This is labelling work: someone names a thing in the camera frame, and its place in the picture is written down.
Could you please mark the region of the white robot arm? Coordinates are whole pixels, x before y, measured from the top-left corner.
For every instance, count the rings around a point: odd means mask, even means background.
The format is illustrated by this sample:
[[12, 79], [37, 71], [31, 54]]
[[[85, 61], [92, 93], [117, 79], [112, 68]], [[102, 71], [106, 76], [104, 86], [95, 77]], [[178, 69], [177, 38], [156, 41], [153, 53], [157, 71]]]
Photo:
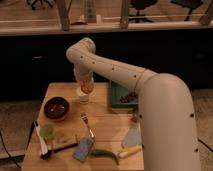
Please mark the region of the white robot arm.
[[201, 171], [193, 100], [177, 76], [100, 57], [96, 45], [83, 38], [66, 57], [77, 82], [87, 93], [97, 73], [138, 95], [144, 171]]

